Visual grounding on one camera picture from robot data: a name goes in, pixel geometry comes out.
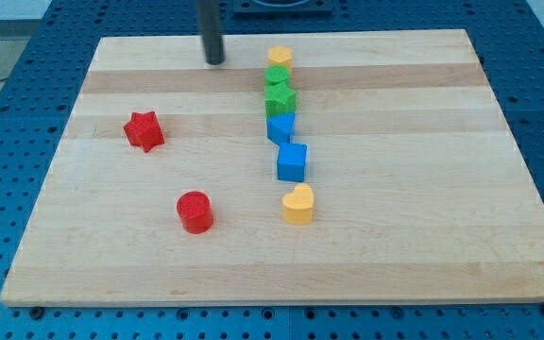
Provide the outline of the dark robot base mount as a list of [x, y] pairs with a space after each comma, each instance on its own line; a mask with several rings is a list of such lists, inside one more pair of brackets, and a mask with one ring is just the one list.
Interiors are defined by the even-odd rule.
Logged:
[[322, 13], [333, 10], [332, 0], [231, 0], [234, 14]]

